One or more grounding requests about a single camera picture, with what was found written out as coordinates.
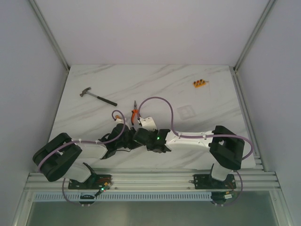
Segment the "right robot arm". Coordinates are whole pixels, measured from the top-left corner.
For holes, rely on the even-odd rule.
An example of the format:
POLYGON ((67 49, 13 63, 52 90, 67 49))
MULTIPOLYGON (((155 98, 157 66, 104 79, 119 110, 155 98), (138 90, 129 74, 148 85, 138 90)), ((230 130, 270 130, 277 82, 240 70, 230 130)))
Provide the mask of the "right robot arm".
POLYGON ((166 153, 171 151, 200 151, 209 153, 215 159, 209 184, 218 188, 224 184, 231 171, 241 169, 245 141, 224 126, 200 133, 174 133, 169 129, 149 131, 139 128, 133 140, 146 147, 148 151, 166 153))

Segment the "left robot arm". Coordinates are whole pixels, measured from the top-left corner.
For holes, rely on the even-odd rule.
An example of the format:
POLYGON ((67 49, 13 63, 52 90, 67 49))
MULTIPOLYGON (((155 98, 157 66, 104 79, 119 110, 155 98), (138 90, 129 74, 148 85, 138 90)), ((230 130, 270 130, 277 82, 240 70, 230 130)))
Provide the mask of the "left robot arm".
POLYGON ((39 149, 32 160, 49 182, 67 177, 79 181, 85 189, 92 189, 96 177, 89 164, 80 160, 108 159, 121 149, 130 151, 141 147, 134 141, 135 133, 135 128, 123 123, 96 141, 73 140, 67 133, 60 133, 39 149))

